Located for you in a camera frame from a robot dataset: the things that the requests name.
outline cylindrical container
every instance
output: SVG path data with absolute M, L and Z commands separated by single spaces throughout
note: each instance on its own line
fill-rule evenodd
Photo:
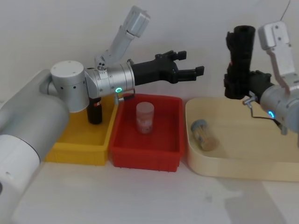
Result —
M 154 105 L 141 102 L 136 107 L 136 124 L 140 133 L 148 134 L 153 130 Z
M 88 106 L 85 71 L 81 63 L 58 62 L 51 68 L 51 74 L 59 97 L 66 103 L 71 113 L 79 112 Z
M 205 120 L 194 121 L 191 125 L 191 131 L 203 151 L 211 151 L 218 146 L 219 142 L 212 135 Z
M 87 117 L 89 123 L 93 125 L 98 125 L 102 123 L 101 97 L 96 99 L 89 98 L 89 105 L 87 107 Z

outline white table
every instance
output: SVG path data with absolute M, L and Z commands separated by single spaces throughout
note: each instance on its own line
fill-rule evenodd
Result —
M 298 224 L 299 183 L 46 163 L 13 224 Z

